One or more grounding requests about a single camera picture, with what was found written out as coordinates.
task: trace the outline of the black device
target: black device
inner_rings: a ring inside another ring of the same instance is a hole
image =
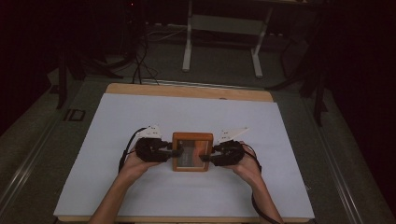
[[[134,148],[136,155],[142,161],[165,162],[172,157],[179,157],[183,153],[182,147],[172,150],[172,143],[165,142],[160,138],[140,138]]]
[[[215,166],[236,165],[245,156],[245,150],[242,144],[234,140],[220,143],[213,146],[212,153],[219,152],[219,155],[200,156],[202,161],[211,161]]]

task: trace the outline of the desk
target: desk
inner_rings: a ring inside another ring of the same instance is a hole
[[[117,175],[132,133],[158,124],[163,140],[173,132],[211,132],[249,127],[235,140],[256,149],[263,178],[285,221],[313,218],[304,182],[277,104],[265,91],[111,84],[92,120],[54,215],[85,221]],[[257,222],[250,188],[228,169],[173,172],[171,161],[150,168],[125,197],[117,221]]]
[[[258,0],[254,2],[262,2],[266,4],[268,8],[265,12],[265,17],[262,21],[257,20],[243,20],[236,18],[225,18],[217,16],[197,15],[192,12],[192,0],[189,1],[188,19],[187,19],[187,41],[186,48],[184,51],[182,70],[184,72],[190,71],[191,63],[191,32],[192,29],[225,32],[242,35],[256,35],[258,37],[257,44],[251,49],[251,58],[253,61],[253,67],[255,76],[257,78],[263,77],[262,67],[260,65],[259,52],[262,47],[262,41],[265,37],[265,33],[268,27],[268,23],[271,19],[274,6],[276,5],[287,5],[287,6],[303,6],[303,7],[316,7],[315,1],[310,0]]]

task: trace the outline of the white tag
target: white tag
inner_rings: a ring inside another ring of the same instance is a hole
[[[142,137],[161,138],[162,137],[161,132],[160,132],[160,127],[158,127],[158,125],[148,126],[147,129],[137,133],[136,136],[139,138],[142,138]]]
[[[219,139],[219,143],[227,142],[234,140],[236,136],[241,135],[248,131],[248,127],[240,128],[240,129],[232,129],[228,131],[221,131],[221,137]]]

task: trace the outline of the black cable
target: black cable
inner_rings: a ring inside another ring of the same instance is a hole
[[[257,156],[256,156],[256,152],[254,151],[253,147],[247,145],[247,144],[242,144],[242,146],[246,146],[248,147],[251,151],[253,151],[254,155],[245,151],[245,154],[247,154],[249,157],[253,158],[254,161],[256,162],[256,164],[259,166],[259,170],[260,173],[262,172],[262,166],[259,163],[259,160],[257,160]],[[260,210],[259,206],[256,204],[256,201],[254,200],[253,197],[253,193],[251,194],[251,203],[253,204],[253,208],[254,210],[256,210],[257,214],[259,214],[259,216],[261,216],[262,218],[264,218],[265,220],[269,221],[272,224],[279,224],[279,222],[273,220],[272,218],[268,217],[267,215],[264,214],[264,212],[262,212],[262,210]]]
[[[136,78],[136,74],[138,74],[139,82],[140,82],[140,84],[142,84],[142,78],[141,78],[141,76],[140,76],[140,65],[141,65],[142,62],[145,60],[146,55],[147,55],[147,53],[148,53],[148,49],[147,49],[147,47],[146,47],[144,44],[141,44],[141,45],[142,45],[143,48],[145,49],[145,53],[144,53],[142,59],[140,60],[140,62],[139,62],[139,60],[138,60],[137,57],[136,57],[137,67],[136,67],[136,69],[134,70],[134,75],[133,75],[133,77],[132,77],[132,84],[134,84],[134,79]]]
[[[157,83],[157,85],[160,85],[157,78],[155,78],[156,76],[158,76],[159,72],[157,70],[155,70],[154,68],[148,67],[145,62],[142,62],[142,64],[146,68],[146,71],[148,72],[149,77],[147,77],[147,78],[154,79],[154,81]],[[149,69],[154,70],[155,75],[152,75],[152,73],[149,71]]]
[[[55,220],[53,220],[52,224],[58,223],[59,219],[56,217]]]
[[[134,132],[131,139],[129,139],[128,145],[126,146],[125,150],[122,152],[122,156],[121,156],[120,164],[119,164],[119,172],[121,171],[123,164],[125,163],[126,156],[129,154],[128,149],[131,146],[132,141],[134,141],[134,137],[136,136],[137,133],[139,133],[145,129],[146,128],[141,128],[141,129],[137,130],[136,132]]]

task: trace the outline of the floor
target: floor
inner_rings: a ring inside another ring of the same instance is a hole
[[[287,41],[282,37],[264,39],[260,53],[264,78],[257,79],[245,44],[207,42],[199,34],[193,42],[191,70],[183,73],[185,33],[177,29],[166,31],[171,32],[168,34],[179,31],[169,38],[155,33],[148,36],[149,48],[141,65],[143,83],[264,91],[265,87],[285,80],[279,55]],[[144,55],[145,51],[140,49],[138,58]],[[102,77],[87,69],[85,80],[69,81],[69,97],[63,109],[56,110],[58,96],[46,92],[1,136],[0,190],[5,194],[0,202],[4,205],[0,223],[62,223],[52,215],[53,210],[101,96],[109,83],[131,82],[135,69],[133,63],[116,70],[124,76],[122,80]],[[301,83],[295,83],[272,94],[288,131],[315,221],[396,223],[332,93],[325,92],[327,112],[322,113],[323,127],[319,127],[312,117],[314,98],[300,97],[300,87]],[[65,121],[67,109],[85,110],[86,116],[81,122]],[[21,183],[16,185],[12,179],[20,179]]]

